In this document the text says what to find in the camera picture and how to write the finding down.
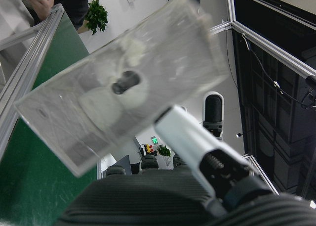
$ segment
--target black cable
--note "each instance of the black cable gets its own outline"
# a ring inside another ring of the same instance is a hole
[[[236,88],[238,89],[237,84],[236,84],[236,82],[235,82],[235,80],[234,80],[234,77],[233,77],[233,73],[232,73],[232,69],[231,69],[231,64],[229,63],[229,57],[228,57],[228,45],[227,45],[227,43],[228,43],[228,41],[227,41],[227,33],[228,33],[228,30],[226,30],[226,53],[227,53],[228,67],[229,67],[229,70],[230,70],[230,72],[231,72],[233,82],[234,82],[234,84],[235,84]]]
[[[259,57],[258,57],[257,54],[254,52],[254,50],[251,48],[250,43],[246,40],[245,36],[243,36],[243,38],[244,38],[244,40],[245,40],[245,42],[246,42],[246,45],[247,45],[247,47],[248,47],[248,50],[251,51],[251,52],[254,54],[254,56],[256,57],[256,59],[258,60],[258,62],[259,62],[259,64],[260,64],[260,67],[261,67],[263,73],[264,73],[264,74],[267,76],[267,78],[273,83],[273,85],[275,86],[276,90],[279,91],[282,95],[285,95],[285,96],[287,96],[288,98],[290,98],[290,99],[296,101],[297,103],[301,104],[301,107],[302,107],[302,108],[304,108],[304,109],[308,109],[308,108],[313,109],[310,105],[305,105],[303,102],[300,102],[299,100],[293,98],[293,97],[292,97],[291,95],[289,95],[286,91],[284,91],[284,90],[279,86],[279,84],[278,84],[276,81],[274,81],[274,80],[270,77],[270,75],[266,72],[265,68],[263,67],[263,65],[262,65],[262,63],[261,63]]]
[[[301,100],[301,103],[304,103],[305,98],[306,98],[309,94],[311,94],[312,91],[313,91],[313,89],[310,88],[310,89],[305,93],[304,97],[303,97],[302,100]],[[302,107],[304,110],[307,110],[307,109],[308,109],[308,107],[304,107],[303,105],[301,105],[301,107]]]
[[[145,144],[141,144],[139,147],[138,147],[138,149],[139,149],[139,151],[140,151],[140,149],[141,149],[141,146],[144,146],[144,148],[145,148]]]

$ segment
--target ribbed black cover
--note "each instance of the ribbed black cover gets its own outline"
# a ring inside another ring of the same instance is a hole
[[[186,166],[95,181],[56,225],[200,225],[209,196]]]
[[[204,226],[315,226],[316,210],[293,195],[269,195]]]

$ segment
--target black panel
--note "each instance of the black panel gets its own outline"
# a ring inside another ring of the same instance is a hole
[[[316,68],[315,30],[253,0],[235,0],[235,11],[238,22]]]
[[[277,189],[300,194],[306,173],[301,172],[304,154],[316,147],[316,112],[303,109],[280,94],[262,72],[258,60],[233,32],[245,149],[256,157]],[[250,43],[265,70],[292,97],[299,100],[309,89],[305,80],[265,51]]]

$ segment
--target white wall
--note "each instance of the white wall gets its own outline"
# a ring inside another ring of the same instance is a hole
[[[221,24],[222,22],[226,22],[228,20],[228,10],[227,10],[227,1],[226,0],[200,0],[201,7],[207,13],[209,13],[212,17],[212,25],[216,26]],[[227,50],[229,63],[231,66],[231,70],[233,73],[233,78],[236,82],[236,68],[235,68],[235,58],[234,58],[234,49],[233,49],[233,40],[231,31],[227,33]],[[226,31],[217,34],[220,44],[221,51],[225,56],[227,56],[226,50]],[[238,153],[244,154],[244,145],[242,138],[236,138],[237,133],[242,133],[241,126],[241,117],[240,117],[240,108],[239,108],[239,98],[238,91],[233,82],[228,59],[223,66],[227,68],[227,73],[229,76],[226,80],[224,80],[221,84],[214,87],[209,91],[217,91],[224,97],[224,124],[223,124],[223,139],[224,142],[229,144],[233,149],[235,149]],[[179,103],[187,108],[187,111],[193,115],[199,122],[202,122],[202,110],[203,110],[203,97],[204,93],[198,96],[189,97],[186,101]],[[153,127],[148,127],[139,133],[136,137],[140,144],[150,143],[151,137],[156,136],[159,137]]]
[[[80,34],[90,53],[104,46],[118,35],[137,25],[144,18],[164,6],[167,0],[99,0],[108,11],[108,27],[92,36],[91,31]]]
[[[99,0],[102,5],[106,7],[109,12],[109,27],[103,33],[98,33],[96,36],[91,36],[91,32],[80,34],[81,39],[85,43],[89,52],[93,52],[107,42],[114,39],[117,35],[123,33],[126,29],[132,28],[146,16],[162,7],[166,0],[135,0],[133,4],[128,4],[127,0]],[[228,20],[227,2],[226,0],[201,0],[201,7],[212,16],[212,25],[216,26]],[[221,50],[224,55],[226,51],[226,32],[221,32],[217,35],[220,40]],[[232,45],[231,32],[228,31],[228,54],[231,65],[233,77],[236,80],[234,50]],[[232,146],[240,154],[244,153],[244,146],[242,138],[236,138],[236,133],[242,132],[240,109],[238,101],[237,88],[234,85],[233,79],[230,75],[228,60],[223,63],[227,68],[229,74],[228,78],[211,91],[217,91],[223,95],[225,100],[224,108],[224,134],[223,138],[226,143]],[[180,105],[184,105],[188,112],[195,116],[199,122],[202,120],[204,93],[198,96],[189,97]],[[136,137],[140,144],[151,143],[151,137],[156,136],[153,127],[148,127],[139,133]],[[115,158],[125,156],[128,152],[132,157],[132,152],[135,151],[134,146],[128,150],[126,147],[120,151],[115,152]]]

